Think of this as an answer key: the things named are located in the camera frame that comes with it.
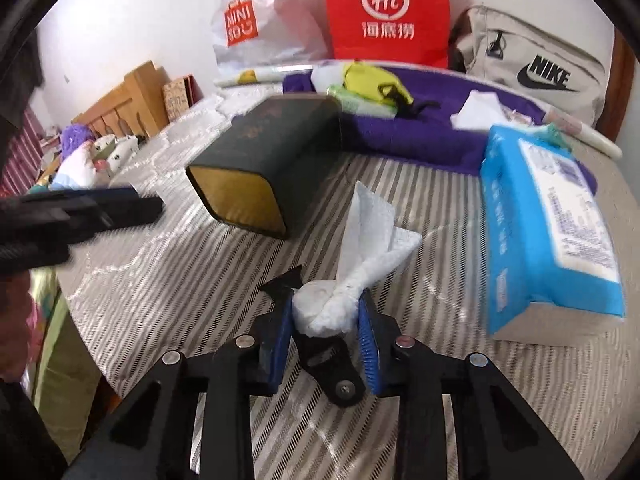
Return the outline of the person's left hand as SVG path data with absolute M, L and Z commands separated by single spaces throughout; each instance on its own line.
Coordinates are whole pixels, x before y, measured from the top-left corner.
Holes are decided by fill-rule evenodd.
M 32 330 L 28 271 L 3 275 L 1 278 L 0 373 L 4 382 L 18 382 L 27 366 Z

